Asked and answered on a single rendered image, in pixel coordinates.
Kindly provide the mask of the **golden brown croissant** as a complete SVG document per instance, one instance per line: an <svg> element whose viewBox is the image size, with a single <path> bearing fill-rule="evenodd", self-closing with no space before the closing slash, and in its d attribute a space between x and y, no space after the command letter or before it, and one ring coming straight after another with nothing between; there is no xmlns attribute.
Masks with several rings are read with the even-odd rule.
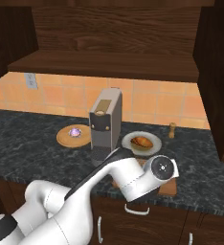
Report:
<svg viewBox="0 0 224 245"><path fill-rule="evenodd" d="M140 149L140 150L149 150L153 148L153 143L146 137L134 137L131 140L131 145L134 148Z"/></svg>

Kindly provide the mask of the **dark wood tall cabinet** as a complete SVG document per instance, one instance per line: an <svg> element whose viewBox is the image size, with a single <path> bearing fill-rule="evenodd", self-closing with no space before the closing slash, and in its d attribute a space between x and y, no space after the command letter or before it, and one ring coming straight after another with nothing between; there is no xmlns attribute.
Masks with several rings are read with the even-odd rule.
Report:
<svg viewBox="0 0 224 245"><path fill-rule="evenodd" d="M201 8L193 58L213 140L224 163L224 0Z"/></svg>

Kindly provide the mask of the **grey coffee machine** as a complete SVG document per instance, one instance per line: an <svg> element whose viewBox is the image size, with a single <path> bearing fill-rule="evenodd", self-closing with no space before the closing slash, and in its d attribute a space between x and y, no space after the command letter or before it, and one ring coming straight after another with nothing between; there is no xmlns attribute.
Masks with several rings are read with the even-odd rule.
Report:
<svg viewBox="0 0 224 245"><path fill-rule="evenodd" d="M103 89L89 111L91 159L97 167L117 147L121 134L123 94L119 88Z"/></svg>

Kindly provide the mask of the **white round plate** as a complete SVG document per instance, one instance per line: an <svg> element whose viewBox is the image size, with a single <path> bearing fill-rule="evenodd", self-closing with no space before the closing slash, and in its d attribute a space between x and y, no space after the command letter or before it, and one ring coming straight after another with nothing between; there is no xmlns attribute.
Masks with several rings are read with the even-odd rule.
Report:
<svg viewBox="0 0 224 245"><path fill-rule="evenodd" d="M134 148L131 145L131 140L134 137L146 137L148 138L150 141L152 141L153 143L153 148L149 149L149 150L140 150L137 148ZM149 132L145 132L145 131L134 131L131 133L128 133L127 135L125 135L122 139L122 146L128 149L131 149L133 151L133 153L137 156L152 156L153 154L157 153L161 147L162 147L162 141L155 135L149 133Z"/></svg>

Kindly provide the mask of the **round wooden plate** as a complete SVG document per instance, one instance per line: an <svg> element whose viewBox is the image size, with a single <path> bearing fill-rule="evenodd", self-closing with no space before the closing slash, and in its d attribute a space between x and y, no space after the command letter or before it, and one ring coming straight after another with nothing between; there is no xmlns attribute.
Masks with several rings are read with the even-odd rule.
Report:
<svg viewBox="0 0 224 245"><path fill-rule="evenodd" d="M81 130L81 136L78 138L72 138L69 135L69 131L74 127ZM56 140L60 145L70 148L87 145L91 142L90 128L84 124L72 124L69 126L65 126L58 131L56 135Z"/></svg>

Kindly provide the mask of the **small wooden pepper mill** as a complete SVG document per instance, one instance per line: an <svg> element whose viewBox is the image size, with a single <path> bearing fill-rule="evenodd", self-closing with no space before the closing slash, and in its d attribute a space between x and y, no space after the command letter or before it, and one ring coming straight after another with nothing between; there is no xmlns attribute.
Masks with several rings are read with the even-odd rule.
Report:
<svg viewBox="0 0 224 245"><path fill-rule="evenodd" d="M169 133L168 133L168 137L173 139L175 136L175 128L176 128L176 123L175 122L171 122L169 124Z"/></svg>

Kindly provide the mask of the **dark wood drawer front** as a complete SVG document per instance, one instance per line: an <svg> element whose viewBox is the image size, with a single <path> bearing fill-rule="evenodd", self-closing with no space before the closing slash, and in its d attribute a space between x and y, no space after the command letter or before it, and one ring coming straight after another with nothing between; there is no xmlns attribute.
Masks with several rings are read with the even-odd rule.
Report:
<svg viewBox="0 0 224 245"><path fill-rule="evenodd" d="M150 212L146 216L134 215L127 213L124 210L124 204L126 204L131 210L145 212L147 208L150 208ZM107 215L113 215L115 219L120 217L129 220L145 219L150 220L153 223L166 222L167 224L173 224L182 226L186 220L187 211L179 210L169 207L155 206L148 203L126 203L122 199L114 199L110 197L93 196L92 207L95 215L100 215L105 218Z"/></svg>

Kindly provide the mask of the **dark wood cupboard door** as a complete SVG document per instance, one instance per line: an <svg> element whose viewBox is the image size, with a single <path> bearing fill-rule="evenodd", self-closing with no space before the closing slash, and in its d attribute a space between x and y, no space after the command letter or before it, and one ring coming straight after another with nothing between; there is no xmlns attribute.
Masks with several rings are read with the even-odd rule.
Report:
<svg viewBox="0 0 224 245"><path fill-rule="evenodd" d="M102 244L98 239L98 218L94 214L93 245L178 245L183 226L153 223L150 220L123 217L115 219L113 215L101 218Z"/></svg>
<svg viewBox="0 0 224 245"><path fill-rule="evenodd" d="M178 245L224 245L224 216L188 211Z"/></svg>

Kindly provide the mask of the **dark wood wall cabinet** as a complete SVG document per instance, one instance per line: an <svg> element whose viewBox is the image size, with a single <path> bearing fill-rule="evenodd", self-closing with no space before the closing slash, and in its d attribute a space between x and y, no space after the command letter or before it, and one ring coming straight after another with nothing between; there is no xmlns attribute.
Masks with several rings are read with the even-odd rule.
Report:
<svg viewBox="0 0 224 245"><path fill-rule="evenodd" d="M16 60L38 50L31 7L0 7L0 77Z"/></svg>
<svg viewBox="0 0 224 245"><path fill-rule="evenodd" d="M33 7L38 50L15 72L195 82L203 7L214 0L107 0Z"/></svg>

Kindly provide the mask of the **white wall outlet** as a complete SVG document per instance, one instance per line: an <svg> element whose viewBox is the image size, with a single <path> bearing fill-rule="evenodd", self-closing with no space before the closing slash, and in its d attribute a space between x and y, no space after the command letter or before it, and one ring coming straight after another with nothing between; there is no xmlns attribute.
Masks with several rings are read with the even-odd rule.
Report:
<svg viewBox="0 0 224 245"><path fill-rule="evenodd" d="M35 78L35 73L25 73L24 74L27 87L29 89L37 89L37 82Z"/></svg>

